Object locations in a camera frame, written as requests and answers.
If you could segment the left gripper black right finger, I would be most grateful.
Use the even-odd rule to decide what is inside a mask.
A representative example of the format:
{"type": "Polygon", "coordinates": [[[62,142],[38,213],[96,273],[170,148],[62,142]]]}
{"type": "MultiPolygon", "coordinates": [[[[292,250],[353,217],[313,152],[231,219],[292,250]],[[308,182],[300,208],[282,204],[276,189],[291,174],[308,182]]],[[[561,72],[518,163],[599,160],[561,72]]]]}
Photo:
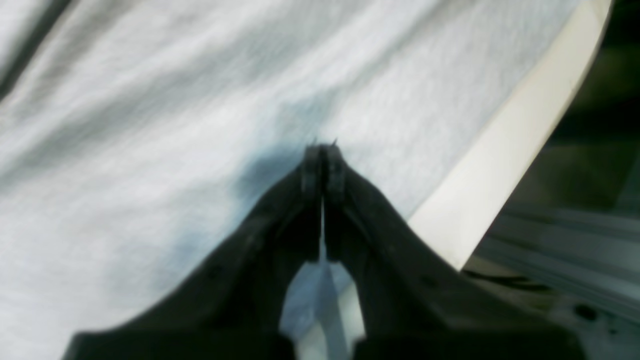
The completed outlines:
{"type": "Polygon", "coordinates": [[[327,255],[358,291],[355,360],[583,360],[578,338],[467,280],[386,196],[322,148],[327,255]]]}

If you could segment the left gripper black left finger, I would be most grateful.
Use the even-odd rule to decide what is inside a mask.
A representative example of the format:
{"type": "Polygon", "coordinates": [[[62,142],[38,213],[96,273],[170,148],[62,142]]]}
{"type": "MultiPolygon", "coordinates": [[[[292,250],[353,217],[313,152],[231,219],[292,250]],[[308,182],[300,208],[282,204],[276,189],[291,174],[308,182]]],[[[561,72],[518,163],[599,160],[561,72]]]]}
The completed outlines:
{"type": "Polygon", "coordinates": [[[176,289],[123,325],[73,337],[66,360],[294,360],[286,292],[320,255],[323,147],[270,187],[176,289]]]}

